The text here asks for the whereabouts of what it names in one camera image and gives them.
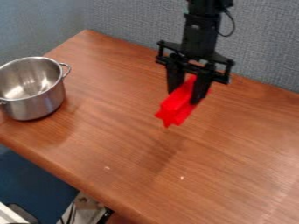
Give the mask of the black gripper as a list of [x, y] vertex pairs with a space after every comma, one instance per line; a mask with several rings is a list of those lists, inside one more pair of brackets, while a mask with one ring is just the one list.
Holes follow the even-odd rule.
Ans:
[[229, 84], [236, 61], [217, 52], [221, 36], [221, 14], [186, 14], [182, 43], [161, 40], [157, 62], [166, 66], [168, 91], [184, 83], [188, 73], [197, 75], [192, 91], [192, 104], [206, 97], [214, 81]]

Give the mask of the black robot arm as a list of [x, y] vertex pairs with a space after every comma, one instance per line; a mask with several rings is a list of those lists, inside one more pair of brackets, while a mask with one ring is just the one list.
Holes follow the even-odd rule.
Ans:
[[233, 20], [233, 6], [234, 0], [188, 0], [182, 42], [158, 42], [157, 62], [166, 66], [169, 93], [184, 85], [188, 73], [196, 75], [190, 104], [206, 98], [214, 81], [230, 83], [236, 61], [217, 52], [217, 43], [220, 36], [230, 36], [237, 29], [234, 24], [230, 34], [221, 33], [222, 14]]

